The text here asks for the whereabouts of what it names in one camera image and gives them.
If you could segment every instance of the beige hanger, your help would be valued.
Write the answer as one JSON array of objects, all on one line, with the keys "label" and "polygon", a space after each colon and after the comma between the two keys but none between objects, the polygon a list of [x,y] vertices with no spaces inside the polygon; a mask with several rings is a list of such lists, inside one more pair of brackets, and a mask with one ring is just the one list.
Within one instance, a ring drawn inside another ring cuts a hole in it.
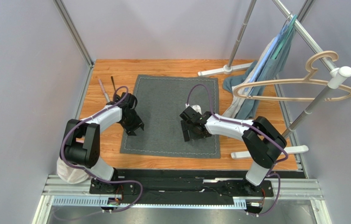
[{"label": "beige hanger", "polygon": [[[276,100],[276,101],[312,101],[314,98],[298,98],[298,97],[266,97],[266,96],[245,96],[239,94],[239,91],[243,91],[245,88],[254,87],[254,86],[263,86],[263,85],[273,85],[273,84],[295,84],[295,83],[306,83],[306,84],[317,84],[317,85],[327,85],[329,81],[320,80],[320,79],[311,79],[318,68],[312,67],[312,63],[322,57],[330,57],[332,61],[338,60],[338,54],[334,51],[327,50],[322,51],[313,55],[310,59],[308,59],[307,63],[305,64],[305,70],[309,73],[304,78],[288,78],[288,79],[277,79],[277,80],[267,80],[261,82],[253,82],[253,83],[242,83],[235,87],[233,90],[233,95],[240,98],[246,99],[258,99],[258,100]],[[334,97],[334,98],[326,98],[325,101],[338,101],[343,100],[351,97],[351,87],[346,85],[340,85],[338,87],[341,90],[348,92],[347,95],[341,97]]]}]

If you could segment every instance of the robotic arm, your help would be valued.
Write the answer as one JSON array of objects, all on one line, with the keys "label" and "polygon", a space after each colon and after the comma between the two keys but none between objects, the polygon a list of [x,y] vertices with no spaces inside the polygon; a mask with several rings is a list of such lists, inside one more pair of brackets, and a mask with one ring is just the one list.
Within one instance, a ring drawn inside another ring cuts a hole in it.
[{"label": "robotic arm", "polygon": [[256,129],[275,141],[280,147],[286,147],[286,140],[264,117],[255,120],[238,120],[224,118],[218,114],[205,112],[203,115],[191,106],[181,114],[181,127],[184,140],[197,140],[220,134],[244,141],[253,158],[252,166],[246,175],[244,188],[246,191],[257,191],[269,170],[281,154],[279,148],[267,139],[261,139]]},{"label": "robotic arm", "polygon": [[[99,156],[100,134],[114,123],[120,123],[127,135],[136,135],[134,131],[138,128],[144,130],[144,123],[135,111],[137,98],[132,94],[126,96],[125,94],[123,93],[120,98],[116,97],[115,102],[109,102],[103,110],[89,117],[91,119],[76,129],[65,142],[64,156],[68,162],[84,166],[90,173],[107,181],[112,179],[114,168]],[[122,102],[113,106],[123,97]],[[85,119],[69,120],[64,137]],[[84,142],[77,141],[82,137]]]}]

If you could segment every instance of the white fabric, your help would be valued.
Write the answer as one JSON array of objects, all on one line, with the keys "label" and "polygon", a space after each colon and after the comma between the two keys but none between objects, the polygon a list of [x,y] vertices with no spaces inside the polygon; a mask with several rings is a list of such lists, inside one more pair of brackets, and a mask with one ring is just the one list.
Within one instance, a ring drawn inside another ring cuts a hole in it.
[{"label": "white fabric", "polygon": [[57,160],[57,174],[63,181],[70,184],[80,183],[89,178],[86,172],[81,169],[69,167],[60,158]]},{"label": "white fabric", "polygon": [[[250,74],[247,76],[246,80],[243,82],[243,83],[247,83],[250,81],[250,79],[252,78],[253,74],[255,73],[258,65],[261,63],[264,55],[266,54],[266,52],[268,51],[269,47],[271,46],[272,42],[274,41],[274,39],[271,40],[271,42],[265,47],[264,51],[262,52],[261,56],[260,56],[260,59],[259,61],[257,62],[256,66],[254,67],[254,69],[250,72]],[[247,90],[247,91],[244,91],[244,89],[240,89],[238,91],[239,94],[248,94],[251,90],[251,87]],[[236,97],[235,95],[233,95],[233,99],[232,99],[232,103],[231,105],[228,107],[228,109],[226,109],[226,111],[223,113],[222,116],[224,117],[227,117],[227,118],[234,118],[236,116],[236,114],[239,112],[243,102],[245,101],[244,98],[239,98],[239,97]]]}]

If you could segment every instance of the mat stitching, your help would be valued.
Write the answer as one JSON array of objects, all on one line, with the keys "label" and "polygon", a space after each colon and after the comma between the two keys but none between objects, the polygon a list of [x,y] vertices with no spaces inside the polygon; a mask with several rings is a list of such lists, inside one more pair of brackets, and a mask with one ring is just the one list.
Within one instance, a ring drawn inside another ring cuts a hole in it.
[{"label": "mat stitching", "polygon": [[[140,85],[141,79],[164,79],[164,80],[183,80],[183,81],[210,81],[213,82],[214,85],[214,108],[216,108],[216,103],[217,103],[217,94],[216,94],[216,81],[214,80],[201,80],[201,79],[182,79],[182,78],[152,78],[152,77],[140,77],[137,83],[137,87],[135,88],[135,93],[137,93],[138,86]],[[132,148],[126,148],[127,145],[127,139],[128,136],[126,136],[125,144],[123,146],[123,149],[129,150],[129,151],[140,151],[140,152],[151,152],[151,153],[168,153],[168,154],[195,154],[195,155],[215,155],[217,154],[217,140],[218,136],[214,136],[214,145],[215,145],[215,151],[214,153],[178,153],[178,152],[161,152],[161,151],[151,151],[151,150],[141,150],[141,149],[132,149]]]}]

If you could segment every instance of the gray cloth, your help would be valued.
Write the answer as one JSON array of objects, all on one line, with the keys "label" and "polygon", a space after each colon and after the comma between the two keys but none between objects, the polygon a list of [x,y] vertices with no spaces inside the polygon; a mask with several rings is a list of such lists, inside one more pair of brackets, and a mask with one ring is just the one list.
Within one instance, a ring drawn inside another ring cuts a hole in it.
[{"label": "gray cloth", "polygon": [[[283,71],[286,60],[289,55],[291,42],[293,40],[295,31],[291,31],[289,38],[286,40],[282,49],[280,50],[276,59],[268,59],[264,68],[261,71],[261,75],[258,77],[257,82],[274,79],[275,76]],[[251,65],[244,75],[227,77],[224,80],[223,88],[232,93],[232,86],[236,86],[244,82],[249,73],[253,70],[255,65]],[[253,87],[250,96],[262,96],[265,86]],[[253,119],[256,116],[256,111],[259,106],[260,101],[256,99],[245,99],[239,112],[234,118],[236,119]]]},{"label": "gray cloth", "polygon": [[[219,136],[184,142],[180,114],[185,110],[188,93],[196,84],[209,88],[214,112],[218,113],[217,78],[183,78],[138,75],[133,94],[138,99],[135,108],[145,130],[137,136],[123,133],[120,153],[188,158],[220,158]],[[202,86],[194,89],[190,105],[200,105],[209,111],[209,98]]]}]

